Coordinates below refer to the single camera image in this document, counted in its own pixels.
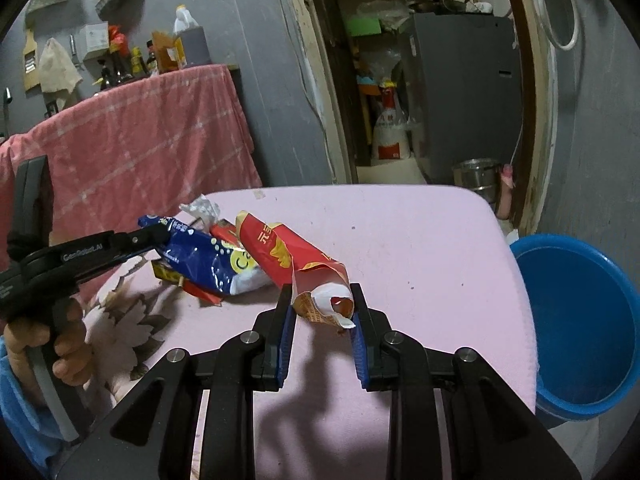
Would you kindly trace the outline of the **person's left hand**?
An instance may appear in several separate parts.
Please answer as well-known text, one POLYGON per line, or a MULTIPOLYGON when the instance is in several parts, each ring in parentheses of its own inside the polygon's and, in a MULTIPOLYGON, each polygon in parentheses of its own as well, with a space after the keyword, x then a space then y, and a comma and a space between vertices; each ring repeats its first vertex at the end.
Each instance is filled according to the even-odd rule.
MULTIPOLYGON (((86 341, 86 326, 82 309, 75 298, 64 302, 66 322, 53 339, 54 362, 52 372, 63 384, 81 387, 93 373, 93 352, 86 341)), ((16 321, 3 330, 11 370, 18 382, 36 391, 37 383, 27 351, 42 347, 51 340, 50 328, 38 323, 16 321)))

